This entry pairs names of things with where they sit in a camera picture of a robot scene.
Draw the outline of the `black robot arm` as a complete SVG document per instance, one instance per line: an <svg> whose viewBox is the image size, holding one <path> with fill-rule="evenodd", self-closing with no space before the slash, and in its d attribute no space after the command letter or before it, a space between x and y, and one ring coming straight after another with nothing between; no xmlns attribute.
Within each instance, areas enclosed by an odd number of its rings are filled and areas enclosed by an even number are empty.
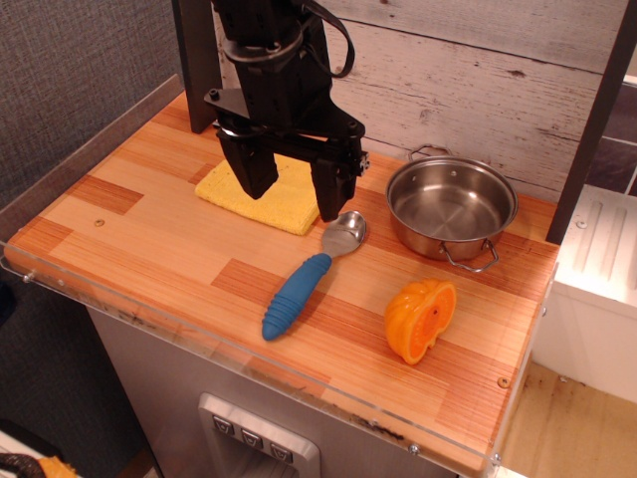
<svg viewBox="0 0 637 478"><path fill-rule="evenodd" d="M205 101L239 184L259 199L279 178L276 155L304 161L321 219L336 219L369 166L364 124L330 96L333 80L351 72L355 50L349 45L334 71L324 27L347 37L346 27L316 1L216 1L213 8L240 86L212 90Z"/></svg>

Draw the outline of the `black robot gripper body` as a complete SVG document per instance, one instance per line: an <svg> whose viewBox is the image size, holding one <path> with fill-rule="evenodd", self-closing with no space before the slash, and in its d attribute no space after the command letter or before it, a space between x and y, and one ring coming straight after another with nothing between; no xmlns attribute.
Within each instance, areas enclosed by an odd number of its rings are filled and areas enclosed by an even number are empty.
<svg viewBox="0 0 637 478"><path fill-rule="evenodd" d="M364 125L332 100L332 80L308 53L236 64L240 87L212 89L205 102L232 140L360 176L369 167Z"/></svg>

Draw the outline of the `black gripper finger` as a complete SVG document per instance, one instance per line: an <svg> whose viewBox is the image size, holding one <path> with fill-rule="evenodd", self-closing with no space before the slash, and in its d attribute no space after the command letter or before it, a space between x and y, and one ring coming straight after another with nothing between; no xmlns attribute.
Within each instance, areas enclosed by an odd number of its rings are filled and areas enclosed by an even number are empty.
<svg viewBox="0 0 637 478"><path fill-rule="evenodd" d="M217 136L242 189L253 199L261 198L279 178L274 154L253 138L231 135L227 129Z"/></svg>
<svg viewBox="0 0 637 478"><path fill-rule="evenodd" d="M321 220L335 220L354 196L356 175L345 164L323 159L311 164L311 175Z"/></svg>

